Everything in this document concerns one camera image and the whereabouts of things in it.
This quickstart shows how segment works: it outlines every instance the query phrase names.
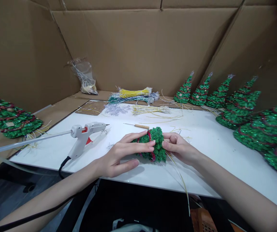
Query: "right hand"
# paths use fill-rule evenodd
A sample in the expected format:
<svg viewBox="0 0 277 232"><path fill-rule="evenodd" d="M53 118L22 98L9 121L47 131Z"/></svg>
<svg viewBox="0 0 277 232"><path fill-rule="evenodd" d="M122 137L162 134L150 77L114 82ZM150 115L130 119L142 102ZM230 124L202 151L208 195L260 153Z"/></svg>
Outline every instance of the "right hand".
<svg viewBox="0 0 277 232"><path fill-rule="evenodd" d="M192 166L197 158L203 156L199 150L190 145L179 134L163 133L163 136L164 141L162 142L162 147L167 151L171 151L183 163Z"/></svg>

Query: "clear plastic bag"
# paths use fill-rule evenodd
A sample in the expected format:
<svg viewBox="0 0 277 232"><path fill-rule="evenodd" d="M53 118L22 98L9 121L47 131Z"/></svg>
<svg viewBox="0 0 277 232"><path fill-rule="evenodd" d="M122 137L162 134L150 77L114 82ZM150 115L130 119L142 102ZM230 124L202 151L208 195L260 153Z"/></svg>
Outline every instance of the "clear plastic bag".
<svg viewBox="0 0 277 232"><path fill-rule="evenodd" d="M68 62L68 64L80 80L80 91L86 94L98 95L95 87L95 77L92 75L92 65L87 61L87 59L76 58Z"/></svg>

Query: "white tabletop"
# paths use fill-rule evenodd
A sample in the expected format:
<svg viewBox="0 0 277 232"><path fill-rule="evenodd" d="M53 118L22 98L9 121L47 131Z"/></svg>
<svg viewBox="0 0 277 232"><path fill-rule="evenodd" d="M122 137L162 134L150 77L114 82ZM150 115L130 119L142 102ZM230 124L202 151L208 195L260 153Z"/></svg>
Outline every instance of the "white tabletop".
<svg viewBox="0 0 277 232"><path fill-rule="evenodd" d="M179 120L170 121L156 117L153 114L141 114L134 116L131 112L120 114L118 117L102 113L98 116L72 113L59 124L48 131L49 134L68 131L72 125L97 121L110 124L107 126L107 135L96 133L90 136L94 141L88 144L84 153L76 160L70 160L63 167L63 171L76 172L108 152L108 146L118 142L125 134L141 132L141 128L123 124L145 124L153 127L161 127L163 132L171 132L174 127L182 130L180 135L191 137L189 142L199 151L213 159L230 173L259 191L272 202L277 204L277 172L273 170L264 158L255 150L251 150L239 143L233 137L233 131L215 121L215 116L206 111L171 109L172 114L157 113L163 116L183 115ZM76 139L71 135L63 135L38 143L36 148L25 148L10 160L20 164L26 164L41 168L58 170L63 160L74 145ZM116 178L116 181L138 184L143 186L185 192L179 174L173 167L173 163L151 163L148 160L130 155L122 160L138 158L140 165L128 173ZM178 169L184 178L189 193L220 198L220 196L205 183L203 177L192 167L185 165L175 158Z"/></svg>

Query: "glue gun handle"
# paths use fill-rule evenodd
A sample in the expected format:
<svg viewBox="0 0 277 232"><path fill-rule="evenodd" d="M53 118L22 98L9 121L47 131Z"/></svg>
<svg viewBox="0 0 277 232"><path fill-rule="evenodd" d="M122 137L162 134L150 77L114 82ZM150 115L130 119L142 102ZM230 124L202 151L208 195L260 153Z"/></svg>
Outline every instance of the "glue gun handle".
<svg viewBox="0 0 277 232"><path fill-rule="evenodd" d="M72 147L68 156L71 159L76 159L83 153L84 147L86 145L86 141L82 137L78 137L77 141L75 142L74 146Z"/></svg>

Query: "cardboard wall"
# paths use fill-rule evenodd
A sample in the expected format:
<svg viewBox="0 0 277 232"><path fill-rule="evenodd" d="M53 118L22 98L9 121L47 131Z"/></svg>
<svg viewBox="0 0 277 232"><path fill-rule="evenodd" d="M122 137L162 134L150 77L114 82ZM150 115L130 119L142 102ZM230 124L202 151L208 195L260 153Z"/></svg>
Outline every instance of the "cardboard wall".
<svg viewBox="0 0 277 232"><path fill-rule="evenodd" d="M161 0L47 0L51 10L159 9Z"/></svg>
<svg viewBox="0 0 277 232"><path fill-rule="evenodd" d="M163 0L162 8L228 8L241 4L242 0Z"/></svg>
<svg viewBox="0 0 277 232"><path fill-rule="evenodd" d="M72 57L89 58L99 90L150 86L173 96L192 70L196 87L236 11L68 10L53 15Z"/></svg>
<svg viewBox="0 0 277 232"><path fill-rule="evenodd" d="M35 112L79 91L48 8L0 0L0 98Z"/></svg>
<svg viewBox="0 0 277 232"><path fill-rule="evenodd" d="M262 93L255 111L277 105L277 6L243 6L224 36L204 78L211 71L214 75L209 93L216 90L230 73L236 76L231 81L228 94L257 75L259 78L253 90Z"/></svg>

